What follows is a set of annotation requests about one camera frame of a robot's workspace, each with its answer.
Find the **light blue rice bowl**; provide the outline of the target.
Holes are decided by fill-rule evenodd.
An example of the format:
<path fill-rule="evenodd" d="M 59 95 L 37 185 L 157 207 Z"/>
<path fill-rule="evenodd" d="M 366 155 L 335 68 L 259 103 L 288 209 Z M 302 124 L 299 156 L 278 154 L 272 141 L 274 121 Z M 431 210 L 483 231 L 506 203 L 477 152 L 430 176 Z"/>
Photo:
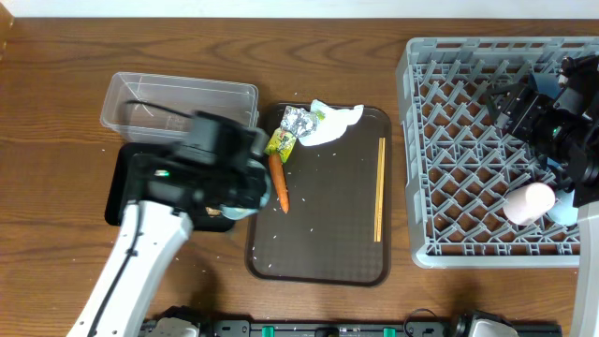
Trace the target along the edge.
<path fill-rule="evenodd" d="M 241 193 L 242 200 L 234 206 L 220 206 L 221 214 L 233 221 L 260 212 L 270 200 L 272 183 L 266 167 L 254 159 L 250 159 L 247 164 L 249 170 L 244 178 L 249 187 Z"/>

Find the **dark blue bowl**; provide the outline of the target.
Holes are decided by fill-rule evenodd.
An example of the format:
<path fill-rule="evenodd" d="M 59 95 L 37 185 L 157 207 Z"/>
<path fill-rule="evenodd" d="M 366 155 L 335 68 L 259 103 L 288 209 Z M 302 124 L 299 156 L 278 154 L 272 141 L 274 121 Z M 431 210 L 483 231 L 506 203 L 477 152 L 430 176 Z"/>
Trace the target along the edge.
<path fill-rule="evenodd" d="M 556 100 L 564 90 L 567 78 L 562 74 L 533 73 L 528 80 L 529 86 L 539 95 Z"/>

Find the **pink cup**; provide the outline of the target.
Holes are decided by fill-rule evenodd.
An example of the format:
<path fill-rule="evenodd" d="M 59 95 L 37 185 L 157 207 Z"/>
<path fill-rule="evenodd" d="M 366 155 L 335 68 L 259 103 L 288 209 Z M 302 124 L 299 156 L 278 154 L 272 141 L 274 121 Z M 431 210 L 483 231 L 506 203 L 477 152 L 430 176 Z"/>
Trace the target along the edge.
<path fill-rule="evenodd" d="M 553 189 L 544 183 L 530 183 L 505 196 L 503 212 L 518 226 L 528 226 L 555 205 Z"/>

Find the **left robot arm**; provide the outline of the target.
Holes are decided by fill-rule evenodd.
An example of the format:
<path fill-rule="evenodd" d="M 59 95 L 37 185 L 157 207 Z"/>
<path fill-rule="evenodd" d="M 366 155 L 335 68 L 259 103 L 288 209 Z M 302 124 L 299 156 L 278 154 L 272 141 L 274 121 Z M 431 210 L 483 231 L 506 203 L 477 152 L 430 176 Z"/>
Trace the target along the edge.
<path fill-rule="evenodd" d="M 172 259 L 195 231 L 226 232 L 260 211 L 271 183 L 260 128 L 197 111 L 183 139 L 118 153 L 105 218 L 119 227 L 72 336 L 135 336 Z"/>

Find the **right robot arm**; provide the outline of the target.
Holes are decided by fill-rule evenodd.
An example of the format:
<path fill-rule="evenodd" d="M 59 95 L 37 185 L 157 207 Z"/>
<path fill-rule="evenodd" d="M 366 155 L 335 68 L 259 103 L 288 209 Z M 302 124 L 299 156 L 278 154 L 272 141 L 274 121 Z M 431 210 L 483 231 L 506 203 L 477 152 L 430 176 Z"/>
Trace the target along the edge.
<path fill-rule="evenodd" d="M 488 89 L 483 98 L 505 133 L 564 165 L 578 209 L 580 256 L 570 334 L 598 334 L 598 57 L 565 57 L 552 98 L 526 82 Z"/>

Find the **small blue bowl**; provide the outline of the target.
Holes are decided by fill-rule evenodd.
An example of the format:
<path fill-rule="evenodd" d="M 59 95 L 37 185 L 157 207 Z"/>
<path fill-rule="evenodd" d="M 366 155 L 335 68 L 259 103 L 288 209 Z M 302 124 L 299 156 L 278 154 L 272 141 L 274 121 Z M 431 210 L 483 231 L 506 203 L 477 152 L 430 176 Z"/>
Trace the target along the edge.
<path fill-rule="evenodd" d="M 577 222 L 578 208 L 573 206 L 574 202 L 574 183 L 565 174 L 560 164 L 552 159 L 548 159 L 547 166 L 555 175 L 555 204 L 547 212 L 547 216 L 557 225 L 572 226 Z"/>

